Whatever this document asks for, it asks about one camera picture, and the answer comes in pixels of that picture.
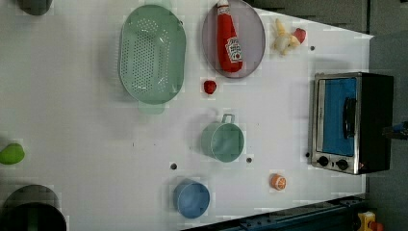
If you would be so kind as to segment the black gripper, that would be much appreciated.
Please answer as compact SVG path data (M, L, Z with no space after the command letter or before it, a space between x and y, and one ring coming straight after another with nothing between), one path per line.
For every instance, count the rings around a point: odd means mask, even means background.
M407 140L408 139L408 122L403 121L397 125L386 127L382 135L388 139Z

